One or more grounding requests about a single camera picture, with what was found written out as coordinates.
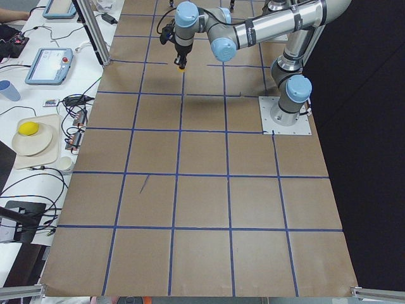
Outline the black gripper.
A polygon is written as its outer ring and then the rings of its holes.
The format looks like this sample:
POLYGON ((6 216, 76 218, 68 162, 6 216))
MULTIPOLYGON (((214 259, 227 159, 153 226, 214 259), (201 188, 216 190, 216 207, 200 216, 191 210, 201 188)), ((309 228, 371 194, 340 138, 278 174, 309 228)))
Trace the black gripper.
POLYGON ((188 37, 179 36, 178 32, 175 33, 175 50, 177 57, 175 58, 175 64, 185 67, 187 64, 187 55, 192 51, 194 43, 194 35, 188 37))

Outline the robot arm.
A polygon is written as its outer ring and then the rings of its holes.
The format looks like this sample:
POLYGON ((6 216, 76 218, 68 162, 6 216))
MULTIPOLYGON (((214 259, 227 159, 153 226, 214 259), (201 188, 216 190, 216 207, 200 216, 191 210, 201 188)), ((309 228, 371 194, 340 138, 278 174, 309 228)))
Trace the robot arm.
POLYGON ((161 39, 171 41, 177 52, 175 64, 183 70, 192 51, 196 33, 206 33, 215 58, 230 61, 238 50, 287 34, 283 53, 273 62, 271 76, 280 90, 278 103, 270 110, 271 119, 290 127, 309 99, 312 85, 302 75, 303 58, 311 47, 316 30, 342 15, 350 1, 267 1, 260 16, 232 23, 227 8, 204 9, 190 1, 181 2, 169 33, 161 39))

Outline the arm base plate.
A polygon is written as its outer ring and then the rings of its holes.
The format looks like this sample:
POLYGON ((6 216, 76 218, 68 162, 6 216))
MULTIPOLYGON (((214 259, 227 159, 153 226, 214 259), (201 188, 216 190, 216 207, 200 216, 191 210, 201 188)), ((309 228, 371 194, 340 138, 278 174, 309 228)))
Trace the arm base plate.
POLYGON ((279 107, 279 96, 260 96, 262 133, 268 135, 311 136, 305 103, 297 113, 286 113, 279 107))
POLYGON ((283 34, 280 36, 277 36, 273 39, 274 41, 280 42, 280 43, 285 43, 288 41, 288 35, 287 34, 283 34))

